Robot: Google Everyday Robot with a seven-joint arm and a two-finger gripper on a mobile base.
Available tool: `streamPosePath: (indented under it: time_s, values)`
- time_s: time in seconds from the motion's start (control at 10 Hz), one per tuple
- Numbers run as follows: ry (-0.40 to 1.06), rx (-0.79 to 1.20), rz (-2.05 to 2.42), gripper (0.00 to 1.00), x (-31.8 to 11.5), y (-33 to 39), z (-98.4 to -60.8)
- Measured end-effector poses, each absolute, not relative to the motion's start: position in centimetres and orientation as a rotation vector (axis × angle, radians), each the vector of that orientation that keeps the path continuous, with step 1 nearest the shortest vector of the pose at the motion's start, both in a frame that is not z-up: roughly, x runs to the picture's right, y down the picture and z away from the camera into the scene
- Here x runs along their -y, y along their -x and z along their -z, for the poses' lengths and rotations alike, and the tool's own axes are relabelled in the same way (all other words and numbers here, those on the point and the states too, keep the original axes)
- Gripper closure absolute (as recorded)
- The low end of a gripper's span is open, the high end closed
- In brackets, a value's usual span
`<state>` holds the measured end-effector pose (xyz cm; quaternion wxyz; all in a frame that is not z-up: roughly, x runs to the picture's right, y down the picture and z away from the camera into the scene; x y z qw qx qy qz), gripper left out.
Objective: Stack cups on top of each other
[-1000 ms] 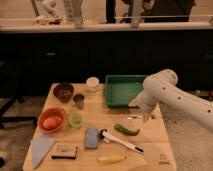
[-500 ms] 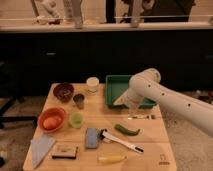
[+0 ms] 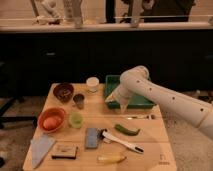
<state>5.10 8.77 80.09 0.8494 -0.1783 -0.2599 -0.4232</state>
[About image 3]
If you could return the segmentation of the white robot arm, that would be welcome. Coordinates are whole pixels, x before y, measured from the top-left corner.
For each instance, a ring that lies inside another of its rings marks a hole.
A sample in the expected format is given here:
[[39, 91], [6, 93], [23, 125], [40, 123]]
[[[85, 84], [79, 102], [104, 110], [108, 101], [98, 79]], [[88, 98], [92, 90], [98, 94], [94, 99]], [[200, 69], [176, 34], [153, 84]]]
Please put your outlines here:
[[145, 66], [136, 66], [120, 75], [120, 84], [106, 97], [106, 102], [116, 101], [124, 112], [134, 94], [144, 96], [186, 122], [213, 140], [213, 105], [189, 97], [149, 80]]

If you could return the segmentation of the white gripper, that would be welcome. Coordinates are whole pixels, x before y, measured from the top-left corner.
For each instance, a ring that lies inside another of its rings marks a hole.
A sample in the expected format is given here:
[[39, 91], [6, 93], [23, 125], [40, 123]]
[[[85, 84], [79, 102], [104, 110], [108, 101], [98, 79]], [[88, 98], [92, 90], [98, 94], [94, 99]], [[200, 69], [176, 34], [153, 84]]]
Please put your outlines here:
[[127, 109], [131, 93], [129, 91], [115, 89], [106, 99], [106, 102], [116, 101], [120, 105], [120, 112], [124, 113]]

